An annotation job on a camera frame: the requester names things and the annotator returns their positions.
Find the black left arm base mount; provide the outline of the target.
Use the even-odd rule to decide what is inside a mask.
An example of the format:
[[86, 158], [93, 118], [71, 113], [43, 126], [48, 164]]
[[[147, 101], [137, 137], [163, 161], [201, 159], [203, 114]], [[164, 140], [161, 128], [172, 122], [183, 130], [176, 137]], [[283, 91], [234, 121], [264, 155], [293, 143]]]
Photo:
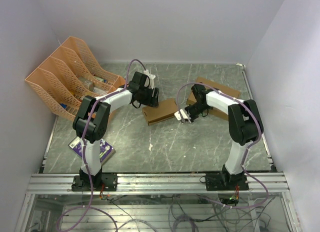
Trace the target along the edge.
[[82, 173], [74, 176], [71, 190], [73, 192], [90, 192], [91, 184], [90, 177], [92, 180], [94, 191], [106, 191], [115, 192], [118, 186], [118, 176], [115, 173], [98, 173], [95, 176]]

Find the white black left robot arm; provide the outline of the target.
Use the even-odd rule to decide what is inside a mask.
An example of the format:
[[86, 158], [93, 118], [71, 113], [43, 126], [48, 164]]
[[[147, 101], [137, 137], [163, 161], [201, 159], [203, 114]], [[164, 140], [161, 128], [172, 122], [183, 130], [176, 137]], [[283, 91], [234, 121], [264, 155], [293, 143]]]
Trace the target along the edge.
[[74, 118], [72, 127], [81, 139], [82, 165], [80, 179], [85, 186], [96, 191], [102, 185], [100, 141], [107, 131], [110, 114], [126, 105], [157, 107], [159, 89], [155, 87], [156, 76], [148, 70], [136, 71], [132, 80], [123, 88], [98, 97], [85, 96]]

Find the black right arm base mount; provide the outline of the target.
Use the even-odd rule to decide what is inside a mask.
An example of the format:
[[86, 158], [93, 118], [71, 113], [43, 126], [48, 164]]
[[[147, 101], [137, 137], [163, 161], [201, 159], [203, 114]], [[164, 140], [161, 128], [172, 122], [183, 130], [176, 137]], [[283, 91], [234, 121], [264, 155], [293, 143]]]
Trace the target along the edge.
[[249, 190], [247, 177], [243, 172], [236, 175], [207, 173], [204, 178], [207, 191], [235, 191], [236, 188], [240, 191]]

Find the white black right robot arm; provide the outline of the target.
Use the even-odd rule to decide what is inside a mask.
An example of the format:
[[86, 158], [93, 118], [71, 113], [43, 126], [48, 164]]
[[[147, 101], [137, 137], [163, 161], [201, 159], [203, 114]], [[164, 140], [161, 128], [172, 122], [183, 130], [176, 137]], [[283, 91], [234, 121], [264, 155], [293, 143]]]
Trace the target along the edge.
[[232, 145], [219, 180], [224, 189], [231, 190], [246, 181], [244, 164], [249, 149], [261, 139], [264, 131], [257, 104], [253, 99], [241, 100], [215, 88], [207, 89], [201, 83], [194, 84], [191, 91], [196, 102], [177, 112], [182, 116], [181, 121], [192, 123], [210, 109], [218, 109], [228, 116]]

